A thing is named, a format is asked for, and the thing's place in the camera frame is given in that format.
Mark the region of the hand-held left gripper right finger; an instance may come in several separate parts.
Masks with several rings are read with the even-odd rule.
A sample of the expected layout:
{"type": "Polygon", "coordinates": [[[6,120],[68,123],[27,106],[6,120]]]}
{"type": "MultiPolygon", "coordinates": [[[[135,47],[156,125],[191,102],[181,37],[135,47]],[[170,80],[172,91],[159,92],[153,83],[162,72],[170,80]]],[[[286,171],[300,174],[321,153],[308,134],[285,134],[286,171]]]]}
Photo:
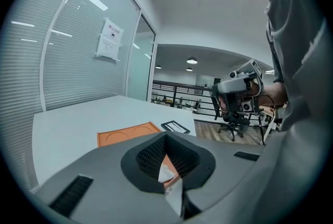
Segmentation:
{"type": "Polygon", "coordinates": [[[215,158],[215,170],[205,184],[187,192],[190,201],[202,212],[219,202],[239,183],[253,167],[254,161],[234,156],[237,152],[261,155],[262,145],[247,145],[232,142],[202,139],[196,136],[177,133],[181,138],[207,149],[215,158]]]}

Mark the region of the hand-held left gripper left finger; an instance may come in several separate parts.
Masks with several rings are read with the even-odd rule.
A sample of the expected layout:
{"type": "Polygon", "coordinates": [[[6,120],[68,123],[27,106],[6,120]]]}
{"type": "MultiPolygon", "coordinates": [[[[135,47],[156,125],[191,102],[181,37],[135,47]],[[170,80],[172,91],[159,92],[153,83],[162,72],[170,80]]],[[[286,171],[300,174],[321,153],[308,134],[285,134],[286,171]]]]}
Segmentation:
{"type": "Polygon", "coordinates": [[[85,176],[93,181],[70,216],[75,222],[180,222],[180,216],[164,194],[141,191],[127,180],[121,169],[123,155],[153,137],[141,136],[89,151],[50,177],[36,196],[46,205],[51,205],[77,176],[85,176]]]}

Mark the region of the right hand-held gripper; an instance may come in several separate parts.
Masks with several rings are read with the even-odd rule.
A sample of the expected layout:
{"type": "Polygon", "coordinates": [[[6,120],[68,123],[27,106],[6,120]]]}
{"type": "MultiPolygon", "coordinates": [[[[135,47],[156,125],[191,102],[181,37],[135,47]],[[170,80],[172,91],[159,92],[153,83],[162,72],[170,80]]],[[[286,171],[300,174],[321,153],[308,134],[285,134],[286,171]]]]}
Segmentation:
{"type": "Polygon", "coordinates": [[[253,59],[230,73],[230,80],[216,83],[214,95],[226,94],[229,112],[259,113],[258,99],[264,91],[263,72],[253,59]]]}

